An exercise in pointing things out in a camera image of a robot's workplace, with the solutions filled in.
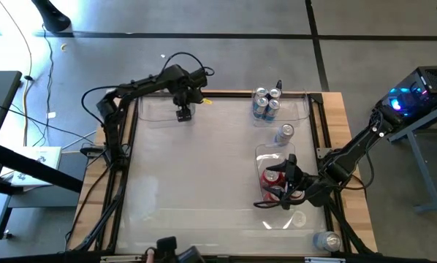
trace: concrete floor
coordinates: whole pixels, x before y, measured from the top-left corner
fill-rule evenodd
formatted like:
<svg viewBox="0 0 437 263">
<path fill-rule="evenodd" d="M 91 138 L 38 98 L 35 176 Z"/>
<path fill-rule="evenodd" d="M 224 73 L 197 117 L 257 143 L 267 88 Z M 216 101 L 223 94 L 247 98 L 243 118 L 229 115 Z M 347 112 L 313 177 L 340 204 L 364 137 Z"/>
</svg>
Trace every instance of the concrete floor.
<svg viewBox="0 0 437 263">
<path fill-rule="evenodd" d="M 45 119 L 49 50 L 43 38 L 32 37 L 42 24 L 31 4 L 2 0 L 28 36 L 33 76 L 29 115 Z M 72 30 L 150 33 L 310 34 L 303 0 L 103 1 L 52 0 L 72 19 Z M 437 0 L 313 0 L 320 34 L 437 36 Z M 0 70 L 28 70 L 29 57 L 12 21 L 0 7 Z M 92 132 L 95 121 L 80 106 L 84 91 L 100 85 L 125 83 L 157 72 L 162 54 L 190 51 L 217 74 L 208 88 L 251 89 L 284 81 L 287 90 L 321 91 L 311 40 L 296 39 L 89 39 L 50 38 L 54 50 L 50 124 L 78 134 Z M 66 52 L 60 46 L 66 43 Z M 329 89 L 343 94 L 353 135 L 368 120 L 371 105 L 417 66 L 437 65 L 437 42 L 321 41 Z M 177 62 L 196 66 L 187 58 Z M 21 108 L 22 91 L 15 97 Z M 94 105 L 103 91 L 87 98 Z M 5 132 L 21 125 L 10 115 L 0 134 L 5 145 L 20 145 L 22 134 Z M 31 124 L 29 141 L 38 140 Z M 48 145 L 76 140 L 50 131 Z M 80 143 L 70 150 L 77 150 Z M 437 212 L 417 215 L 412 206 L 428 201 L 424 183 L 408 143 L 380 142 L 372 150 L 376 171 L 368 190 L 368 206 L 379 251 L 388 256 L 437 260 Z M 367 180 L 367 164 L 360 163 Z M 0 195 L 0 210 L 4 202 Z M 74 208 L 21 209 L 12 213 L 8 228 L 18 238 L 0 240 L 0 257 L 61 251 Z"/>
</svg>

